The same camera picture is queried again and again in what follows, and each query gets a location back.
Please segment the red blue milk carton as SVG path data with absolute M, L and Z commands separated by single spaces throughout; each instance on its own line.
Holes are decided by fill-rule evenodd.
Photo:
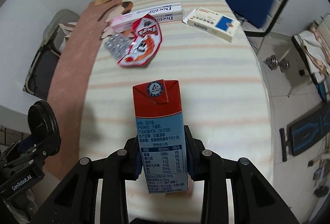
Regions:
M 137 137 L 150 194 L 189 189 L 180 85 L 157 80 L 133 87 Z

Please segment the white blue medicine box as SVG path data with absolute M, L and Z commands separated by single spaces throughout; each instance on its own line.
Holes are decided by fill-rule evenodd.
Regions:
M 194 28 L 232 42 L 240 22 L 212 10 L 199 7 L 185 13 L 182 21 Z

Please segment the black blue exercise bench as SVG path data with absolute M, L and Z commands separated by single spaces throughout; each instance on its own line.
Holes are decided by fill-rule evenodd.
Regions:
M 311 148 L 329 133 L 329 103 L 306 118 L 280 128 L 282 161 L 287 155 L 297 156 Z

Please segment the pink terry table cloth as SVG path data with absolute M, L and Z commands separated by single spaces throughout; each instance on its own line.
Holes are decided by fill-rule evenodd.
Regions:
M 55 69 L 47 101 L 54 111 L 61 137 L 58 154 L 48 157 L 45 168 L 62 180 L 79 157 L 82 113 L 89 78 L 108 26 L 108 16 L 131 12 L 133 3 L 111 0 L 96 6 L 91 2 L 81 14 Z

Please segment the metal dumbbell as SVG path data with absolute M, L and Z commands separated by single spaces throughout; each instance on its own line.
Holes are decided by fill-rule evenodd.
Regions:
M 268 66 L 270 70 L 276 70 L 277 68 L 280 68 L 282 73 L 286 72 L 290 68 L 290 63 L 286 58 L 279 60 L 275 55 L 267 57 L 263 62 Z

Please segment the silver pill blister pack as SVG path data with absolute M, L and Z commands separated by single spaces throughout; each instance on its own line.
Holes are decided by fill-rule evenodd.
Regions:
M 122 59 L 131 46 L 132 39 L 128 38 L 121 33 L 114 34 L 110 36 L 108 41 L 105 43 L 105 48 L 110 52 L 110 54 L 115 58 L 116 61 Z

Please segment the red white snack wrapper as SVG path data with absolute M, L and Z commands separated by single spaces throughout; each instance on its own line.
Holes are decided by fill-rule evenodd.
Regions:
M 162 43 L 162 32 L 150 14 L 133 22 L 134 38 L 127 54 L 117 64 L 121 67 L 146 66 L 156 55 Z

